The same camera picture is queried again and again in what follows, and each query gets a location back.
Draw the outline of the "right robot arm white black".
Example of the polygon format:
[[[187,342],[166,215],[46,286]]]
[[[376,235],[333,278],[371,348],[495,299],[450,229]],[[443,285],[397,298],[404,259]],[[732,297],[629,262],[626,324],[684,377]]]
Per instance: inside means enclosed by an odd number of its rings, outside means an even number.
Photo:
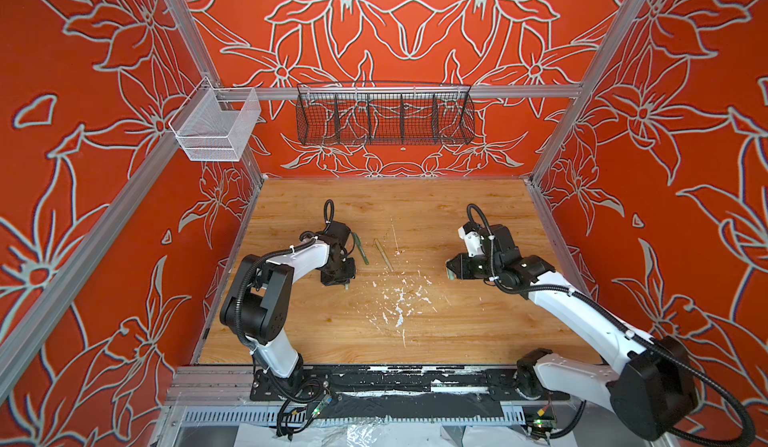
[[[672,338],[646,348],[650,334],[584,296],[555,267],[538,256],[524,257],[509,230],[468,222],[458,230],[466,250],[447,261],[450,278],[484,280],[546,310],[587,342],[602,364],[574,361],[549,349],[520,358],[514,381],[529,400],[562,392],[612,412],[635,435],[653,441],[670,431],[698,404],[688,356]]]

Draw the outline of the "dark green pen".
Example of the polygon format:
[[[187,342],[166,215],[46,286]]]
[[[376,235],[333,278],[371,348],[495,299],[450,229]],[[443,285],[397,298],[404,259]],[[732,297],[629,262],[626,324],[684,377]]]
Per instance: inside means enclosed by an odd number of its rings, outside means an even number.
[[[364,251],[364,248],[360,242],[356,242],[356,248],[358,249],[360,256],[364,262],[365,265],[370,265],[370,261]]]

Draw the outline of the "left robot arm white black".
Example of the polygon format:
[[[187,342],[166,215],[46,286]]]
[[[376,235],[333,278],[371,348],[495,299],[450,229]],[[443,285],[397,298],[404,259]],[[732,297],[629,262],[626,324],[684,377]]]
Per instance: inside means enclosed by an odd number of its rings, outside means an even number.
[[[302,233],[296,246],[244,257],[222,301],[220,323],[292,396],[304,383],[303,359],[285,332],[293,285],[313,271],[324,286],[348,285],[356,275],[346,249],[351,234],[346,224],[328,220],[322,231]]]

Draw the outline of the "beige pen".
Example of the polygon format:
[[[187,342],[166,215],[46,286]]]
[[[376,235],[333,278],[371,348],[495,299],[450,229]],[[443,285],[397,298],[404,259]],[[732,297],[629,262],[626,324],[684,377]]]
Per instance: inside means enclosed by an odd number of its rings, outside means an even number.
[[[383,259],[383,261],[385,263],[385,266],[387,267],[388,271],[393,273],[395,270],[394,270],[394,267],[391,264],[390,259],[387,256],[386,252],[384,250],[380,250],[379,252],[380,252],[380,255],[382,256],[382,259]]]

